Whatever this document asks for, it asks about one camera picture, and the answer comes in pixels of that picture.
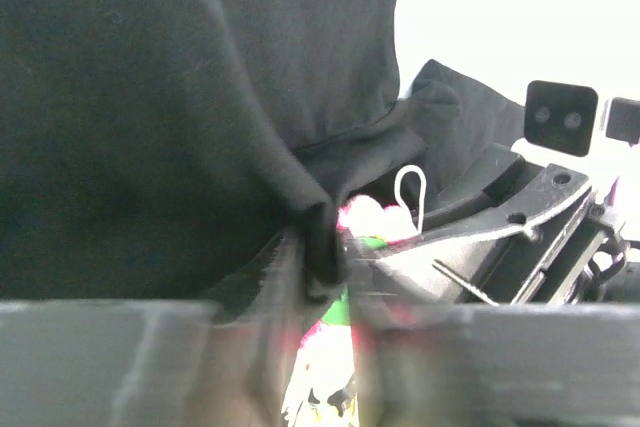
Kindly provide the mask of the black floral print t-shirt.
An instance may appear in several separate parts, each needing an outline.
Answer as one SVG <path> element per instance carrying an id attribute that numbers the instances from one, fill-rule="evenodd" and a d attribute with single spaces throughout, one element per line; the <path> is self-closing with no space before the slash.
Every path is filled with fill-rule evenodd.
<path id="1" fill-rule="evenodd" d="M 1 0 L 1 298 L 227 301 L 281 232 L 324 284 L 334 212 L 433 192 L 524 110 L 437 63 L 398 96 L 396 0 Z"/>

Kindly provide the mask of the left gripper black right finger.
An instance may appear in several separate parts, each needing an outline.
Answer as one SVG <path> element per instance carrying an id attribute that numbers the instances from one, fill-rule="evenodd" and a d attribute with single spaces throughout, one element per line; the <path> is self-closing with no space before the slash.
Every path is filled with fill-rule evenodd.
<path id="1" fill-rule="evenodd" d="M 429 303 L 345 249 L 364 426 L 635 426 L 635 306 Z"/>

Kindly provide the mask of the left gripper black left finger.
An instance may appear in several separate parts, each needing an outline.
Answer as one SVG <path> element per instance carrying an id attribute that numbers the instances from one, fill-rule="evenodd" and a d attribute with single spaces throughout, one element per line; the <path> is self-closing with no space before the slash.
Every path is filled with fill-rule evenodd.
<path id="1" fill-rule="evenodd" d="M 1 306 L 5 426 L 279 426 L 302 334 L 302 243 L 277 235 L 227 301 Z"/>

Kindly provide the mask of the pink flower brooch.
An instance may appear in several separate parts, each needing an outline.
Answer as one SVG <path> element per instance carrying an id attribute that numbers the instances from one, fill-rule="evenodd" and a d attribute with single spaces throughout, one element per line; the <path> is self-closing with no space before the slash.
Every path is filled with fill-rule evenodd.
<path id="1" fill-rule="evenodd" d="M 376 250 L 413 238 L 420 233 L 422 222 L 412 220 L 411 212 L 404 206 L 400 195 L 402 177 L 409 171 L 417 173 L 421 188 L 425 189 L 424 172 L 416 166 L 407 165 L 398 171 L 394 180 L 394 204 L 384 206 L 369 195 L 357 194 L 347 199 L 334 212 L 328 260 L 336 278 L 331 283 L 324 284 L 314 276 L 305 277 L 305 299 L 309 302 L 309 311 L 303 315 L 302 326 L 299 329 L 290 328 L 282 335 L 280 343 L 283 348 L 302 351 L 327 325 L 350 325 L 346 300 L 346 282 L 349 275 L 345 253 L 346 236 Z"/>

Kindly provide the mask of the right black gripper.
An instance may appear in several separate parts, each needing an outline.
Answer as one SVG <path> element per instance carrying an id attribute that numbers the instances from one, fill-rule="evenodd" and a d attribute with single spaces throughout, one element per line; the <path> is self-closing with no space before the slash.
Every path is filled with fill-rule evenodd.
<path id="1" fill-rule="evenodd" d="M 374 265 L 436 302 L 574 302 L 595 254 L 625 250 L 625 221 L 595 202 L 586 175 L 554 164 L 502 203 L 524 165 L 520 154 L 489 146 L 427 205 L 428 232 L 378 253 Z"/>

